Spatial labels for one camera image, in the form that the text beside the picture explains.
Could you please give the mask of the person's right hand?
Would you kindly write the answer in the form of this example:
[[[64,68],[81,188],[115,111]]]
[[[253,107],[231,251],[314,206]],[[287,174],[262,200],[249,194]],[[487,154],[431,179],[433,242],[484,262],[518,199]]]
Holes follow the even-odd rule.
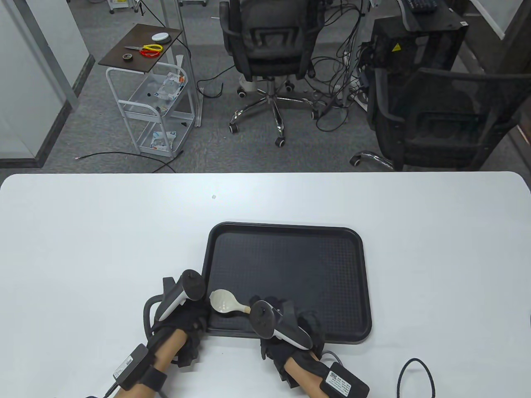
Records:
[[[322,358],[325,336],[315,311],[298,311],[291,300],[276,297],[254,296],[250,304],[250,324],[260,337],[261,356],[273,360],[282,376],[290,358],[306,370],[311,369],[310,360]]]

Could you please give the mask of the person's left hand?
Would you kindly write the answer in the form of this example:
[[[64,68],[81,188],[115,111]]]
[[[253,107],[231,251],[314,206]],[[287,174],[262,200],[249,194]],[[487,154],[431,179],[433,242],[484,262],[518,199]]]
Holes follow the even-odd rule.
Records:
[[[170,354],[170,359],[178,367],[191,365],[198,357],[200,340],[206,330],[209,315],[210,307],[204,300],[186,300],[165,320],[154,323],[151,328],[152,336],[147,342],[148,350],[156,353],[173,334],[183,332],[185,336],[184,345],[178,349],[170,349],[173,351]]]

